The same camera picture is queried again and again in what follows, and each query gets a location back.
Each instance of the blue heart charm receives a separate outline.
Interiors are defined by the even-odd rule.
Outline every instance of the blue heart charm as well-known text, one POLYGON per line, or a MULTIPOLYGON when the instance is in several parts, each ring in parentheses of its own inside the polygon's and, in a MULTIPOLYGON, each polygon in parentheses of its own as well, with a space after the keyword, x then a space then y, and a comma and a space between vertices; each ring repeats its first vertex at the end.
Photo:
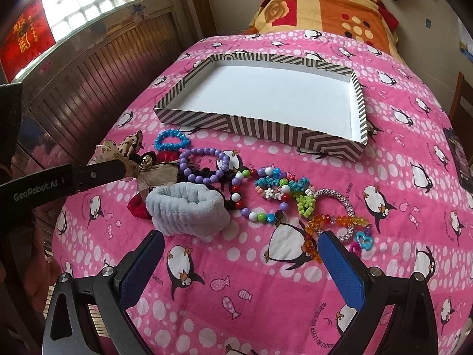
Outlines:
POLYGON ((359 246, 366 251, 373 248, 373 239, 366 236, 363 231, 358 231, 355 235, 355 240, 358 241, 359 246))

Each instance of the white bead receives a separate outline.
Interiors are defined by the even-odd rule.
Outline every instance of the white bead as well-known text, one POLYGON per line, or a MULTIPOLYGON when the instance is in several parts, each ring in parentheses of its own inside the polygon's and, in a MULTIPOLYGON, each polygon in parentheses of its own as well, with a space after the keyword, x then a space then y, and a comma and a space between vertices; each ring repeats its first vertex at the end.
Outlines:
POLYGON ((238 202, 241 200, 241 195, 239 193, 232 193, 232 200, 238 202))

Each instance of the purple beaded bracelet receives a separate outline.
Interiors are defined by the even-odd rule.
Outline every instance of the purple beaded bracelet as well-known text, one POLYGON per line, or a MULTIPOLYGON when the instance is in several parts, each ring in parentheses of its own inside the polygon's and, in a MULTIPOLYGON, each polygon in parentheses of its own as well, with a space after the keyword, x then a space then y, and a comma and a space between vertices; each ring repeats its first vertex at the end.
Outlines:
POLYGON ((183 153, 179 155, 179 169, 184 172, 184 175, 187 176, 187 180, 191 183, 197 183, 197 184, 215 184, 217 183, 220 178, 222 178, 225 175, 225 172, 228 172, 230 169, 229 167, 229 162, 230 162, 230 156, 227 156, 225 153, 222 152, 221 149, 215 149, 215 148, 192 148, 192 149, 186 149, 183 153), (192 173, 192 170, 188 167, 187 165, 187 159, 191 156, 199 156, 199 155, 213 155, 218 157, 222 161, 222 167, 220 169, 217 169, 214 175, 212 175, 210 178, 205 177, 203 178, 202 176, 196 176, 192 173))

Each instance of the purple bead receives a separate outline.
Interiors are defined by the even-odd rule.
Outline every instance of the purple bead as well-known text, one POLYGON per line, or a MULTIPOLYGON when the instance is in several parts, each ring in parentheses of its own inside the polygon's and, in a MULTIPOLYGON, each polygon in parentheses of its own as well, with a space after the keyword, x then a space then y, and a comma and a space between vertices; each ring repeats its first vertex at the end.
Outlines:
POLYGON ((247 218, 250 215, 250 209, 249 208, 243 208, 241 210, 241 215, 247 218))

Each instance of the silver beaded bracelet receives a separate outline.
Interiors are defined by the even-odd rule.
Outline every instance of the silver beaded bracelet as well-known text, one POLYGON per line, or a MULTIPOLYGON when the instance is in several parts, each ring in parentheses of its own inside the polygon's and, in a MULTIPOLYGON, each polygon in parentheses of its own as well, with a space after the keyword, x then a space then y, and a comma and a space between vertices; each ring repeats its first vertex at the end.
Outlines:
MULTIPOLYGON (((313 195, 315 202, 317 202, 317 199, 322 196, 328 196, 328 197, 333 197, 334 199, 337 199, 345 207, 345 210, 348 216, 355 216, 355 212, 353 211, 352 205, 349 203, 346 197, 344 197, 340 192, 334 189, 328 189, 328 188, 319 189, 318 191, 315 191, 313 195)), ((353 231, 354 231, 353 224, 348 225, 347 233, 344 234, 343 236, 337 236, 339 241, 341 241, 342 243, 349 241, 351 237, 353 236, 353 231)), ((320 235, 323 231, 319 229, 318 227, 316 227, 315 232, 316 234, 320 235)))

